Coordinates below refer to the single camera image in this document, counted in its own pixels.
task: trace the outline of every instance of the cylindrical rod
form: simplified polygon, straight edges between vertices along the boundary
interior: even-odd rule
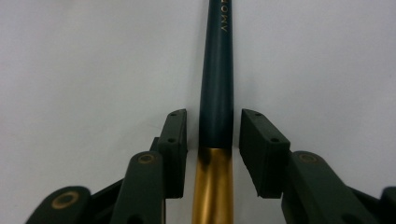
[[[232,4],[209,1],[192,224],[232,224]]]

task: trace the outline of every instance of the white background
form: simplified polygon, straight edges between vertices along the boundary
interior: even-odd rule
[[[190,223],[207,0],[0,1],[0,220],[23,223],[54,190],[92,193],[188,110]],[[234,220],[285,223],[256,197],[238,149],[241,108],[351,187],[396,185],[396,1],[233,2]]]

